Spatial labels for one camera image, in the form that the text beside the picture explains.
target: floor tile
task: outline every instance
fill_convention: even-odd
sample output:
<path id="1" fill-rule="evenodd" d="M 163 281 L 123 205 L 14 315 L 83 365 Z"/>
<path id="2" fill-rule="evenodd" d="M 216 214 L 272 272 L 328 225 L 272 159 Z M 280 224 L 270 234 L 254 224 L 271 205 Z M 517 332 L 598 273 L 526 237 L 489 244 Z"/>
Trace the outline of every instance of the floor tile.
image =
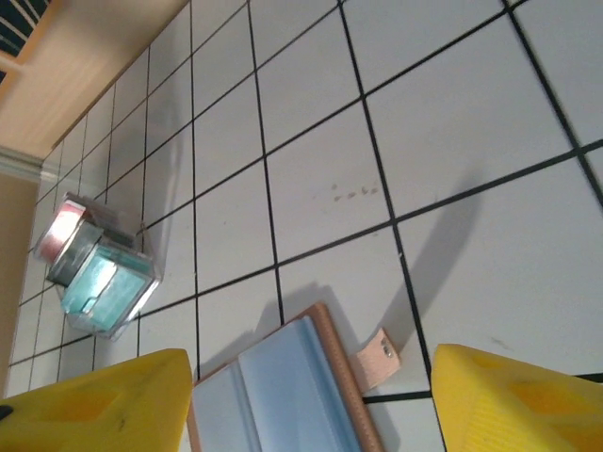
<path id="1" fill-rule="evenodd" d="M 285 321 L 324 301 L 348 354 L 385 328 L 403 365 L 371 394 L 429 389 L 390 228 L 281 267 L 281 286 Z"/>
<path id="2" fill-rule="evenodd" d="M 86 117 L 72 129 L 63 142 L 63 153 L 60 160 L 60 181 L 75 165 L 80 163 L 84 153 L 84 137 L 86 136 Z"/>
<path id="3" fill-rule="evenodd" d="M 107 137 L 84 158 L 79 185 L 80 195 L 94 199 L 105 191 L 110 146 L 110 137 Z"/>
<path id="4" fill-rule="evenodd" d="M 190 61 L 149 97 L 147 155 L 192 120 Z"/>
<path id="5" fill-rule="evenodd" d="M 139 106 L 114 131 L 109 159 L 109 185 L 144 158 L 146 105 Z"/>
<path id="6" fill-rule="evenodd" d="M 197 49 L 203 44 L 244 4 L 245 2 L 242 0 L 224 0 L 223 2 L 191 0 L 193 49 Z"/>
<path id="7" fill-rule="evenodd" d="M 46 230 L 49 222 L 53 218 L 55 213 L 56 196 L 57 190 L 54 189 L 36 204 L 36 214 L 34 215 L 33 226 L 31 228 L 31 240 L 29 242 L 30 248 L 33 248 L 36 245 L 38 239 Z"/>
<path id="8" fill-rule="evenodd" d="M 46 264 L 34 257 L 33 252 L 27 254 L 27 269 L 23 284 L 21 301 L 31 299 L 42 290 L 46 275 Z"/>
<path id="9" fill-rule="evenodd" d="M 258 78 L 269 150 L 358 97 L 339 16 L 312 28 L 264 66 Z"/>
<path id="10" fill-rule="evenodd" d="M 34 354 L 38 319 L 40 318 L 41 297 L 35 297 L 19 308 L 17 330 L 12 349 L 12 363 L 29 358 Z"/>
<path id="11" fill-rule="evenodd" d="M 260 65 L 335 7 L 337 2 L 256 0 L 251 5 L 253 41 L 257 64 Z"/>
<path id="12" fill-rule="evenodd" d="M 50 351 L 34 358 L 29 391 L 57 382 L 59 358 L 59 350 Z"/>
<path id="13" fill-rule="evenodd" d="M 144 313 L 195 294 L 192 204 L 150 228 L 148 237 L 152 250 L 147 252 L 163 269 L 163 281 L 142 308 Z"/>
<path id="14" fill-rule="evenodd" d="M 591 163 L 599 184 L 603 186 L 603 149 L 597 149 L 588 153 L 586 158 Z"/>
<path id="15" fill-rule="evenodd" d="M 79 192 L 79 178 L 82 172 L 82 165 L 77 164 L 57 186 L 57 200 L 55 201 L 55 207 L 59 207 L 63 201 L 63 197 L 67 193 L 77 194 Z"/>
<path id="16" fill-rule="evenodd" d="M 197 368 L 195 300 L 173 306 L 140 320 L 140 355 L 164 348 L 187 351 L 191 370 Z"/>
<path id="17" fill-rule="evenodd" d="M 268 161 L 280 260 L 388 219 L 359 105 L 293 141 Z"/>
<path id="18" fill-rule="evenodd" d="M 163 82 L 190 55 L 190 6 L 182 11 L 150 47 L 149 92 Z"/>
<path id="19" fill-rule="evenodd" d="M 189 125 L 146 161 L 146 224 L 192 199 L 192 172 L 192 125 Z"/>
<path id="20" fill-rule="evenodd" d="M 31 375 L 31 360 L 12 365 L 8 369 L 8 381 L 5 397 L 18 396 L 29 390 L 29 377 Z"/>
<path id="21" fill-rule="evenodd" d="M 264 168 L 258 164 L 197 200 L 199 290 L 273 263 Z"/>
<path id="22" fill-rule="evenodd" d="M 584 144 L 603 137 L 603 4 L 534 0 L 517 16 Z"/>
<path id="23" fill-rule="evenodd" d="M 430 398 L 371 403 L 368 410 L 387 452 L 444 451 L 435 408 Z"/>
<path id="24" fill-rule="evenodd" d="M 36 339 L 36 353 L 60 346 L 64 316 L 57 290 L 51 288 L 44 291 L 41 295 L 40 326 Z"/>
<path id="25" fill-rule="evenodd" d="M 147 95 L 149 50 L 145 50 L 115 84 L 113 127 L 119 124 Z"/>
<path id="26" fill-rule="evenodd" d="M 94 370 L 133 360 L 136 358 L 138 341 L 139 323 L 137 320 L 128 325 L 116 342 L 97 337 L 96 349 L 94 349 Z"/>
<path id="27" fill-rule="evenodd" d="M 124 214 L 128 231 L 138 231 L 142 219 L 143 167 L 138 165 L 106 193 L 106 205 Z"/>
<path id="28" fill-rule="evenodd" d="M 74 379 L 92 371 L 94 338 L 70 344 L 61 349 L 58 381 Z"/>
<path id="29" fill-rule="evenodd" d="M 197 193 L 261 155 L 255 81 L 250 77 L 195 121 Z"/>
<path id="30" fill-rule="evenodd" d="M 200 297 L 201 375 L 233 360 L 280 325 L 273 271 Z"/>
<path id="31" fill-rule="evenodd" d="M 496 0 L 349 0 L 344 10 L 360 75 L 365 90 L 369 90 L 455 40 L 502 7 Z"/>
<path id="32" fill-rule="evenodd" d="M 244 8 L 193 56 L 195 115 L 252 71 L 249 18 Z"/>
<path id="33" fill-rule="evenodd" d="M 398 215 L 568 151 L 507 21 L 368 98 Z"/>
<path id="34" fill-rule="evenodd" d="M 44 195 L 55 187 L 57 184 L 57 174 L 49 173 L 45 167 L 42 167 L 40 171 L 40 181 L 38 185 L 38 198 L 39 201 Z"/>
<path id="35" fill-rule="evenodd" d="M 40 187 L 38 189 L 38 201 L 42 199 L 57 184 L 58 171 L 60 169 L 60 157 L 63 150 L 62 141 L 44 159 L 40 173 Z"/>
<path id="36" fill-rule="evenodd" d="M 86 125 L 86 140 L 84 142 L 84 155 L 88 155 L 95 146 L 105 139 L 111 131 L 113 118 L 113 98 L 115 85 L 111 86 L 103 97 L 88 112 Z"/>
<path id="37" fill-rule="evenodd" d="M 401 223 L 430 353 L 458 343 L 600 372 L 602 227 L 573 160 Z"/>
<path id="38" fill-rule="evenodd" d="M 81 339 L 88 334 L 87 331 L 72 327 L 71 323 L 69 323 L 69 318 L 67 316 L 65 317 L 65 323 L 63 325 L 63 344 L 68 344 L 77 339 Z"/>

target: leather tab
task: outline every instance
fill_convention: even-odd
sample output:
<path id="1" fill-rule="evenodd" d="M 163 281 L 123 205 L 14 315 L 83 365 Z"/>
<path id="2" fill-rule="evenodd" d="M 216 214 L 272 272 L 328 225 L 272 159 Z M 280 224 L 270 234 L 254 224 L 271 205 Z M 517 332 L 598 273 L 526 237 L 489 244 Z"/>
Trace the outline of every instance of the leather tab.
<path id="1" fill-rule="evenodd" d="M 350 356 L 351 370 L 361 393 L 386 381 L 401 364 L 401 358 L 383 328 L 368 341 L 366 347 Z"/>

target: blue book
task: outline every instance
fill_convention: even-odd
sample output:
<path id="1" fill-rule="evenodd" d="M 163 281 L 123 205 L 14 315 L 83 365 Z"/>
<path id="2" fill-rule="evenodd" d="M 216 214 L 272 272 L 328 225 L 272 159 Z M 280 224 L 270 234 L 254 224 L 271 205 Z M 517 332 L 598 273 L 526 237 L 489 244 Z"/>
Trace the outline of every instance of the blue book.
<path id="1" fill-rule="evenodd" d="M 310 315 L 202 380 L 192 404 L 203 452 L 365 450 Z"/>

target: beige wall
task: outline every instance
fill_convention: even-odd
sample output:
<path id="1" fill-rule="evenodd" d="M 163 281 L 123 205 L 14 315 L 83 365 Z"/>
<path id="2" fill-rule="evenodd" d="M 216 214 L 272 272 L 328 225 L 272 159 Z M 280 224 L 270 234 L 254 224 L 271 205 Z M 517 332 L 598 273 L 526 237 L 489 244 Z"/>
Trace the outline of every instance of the beige wall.
<path id="1" fill-rule="evenodd" d="M 38 184 L 0 174 L 0 395 L 4 393 Z"/>

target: white tile floor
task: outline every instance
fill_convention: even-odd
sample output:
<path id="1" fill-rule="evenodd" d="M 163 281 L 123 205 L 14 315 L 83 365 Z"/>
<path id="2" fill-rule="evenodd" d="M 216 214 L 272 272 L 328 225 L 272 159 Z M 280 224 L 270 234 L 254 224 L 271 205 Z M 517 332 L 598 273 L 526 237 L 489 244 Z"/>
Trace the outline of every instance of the white tile floor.
<path id="1" fill-rule="evenodd" d="M 443 449 L 440 343 L 603 380 L 601 20 L 596 0 L 192 0 L 46 159 L 32 233 L 68 189 L 107 200 L 150 226 L 165 281 L 109 343 L 30 257 L 8 395 L 163 347 L 205 374 L 319 299 L 348 352 L 379 326 L 399 347 L 366 399 L 389 451 Z"/>

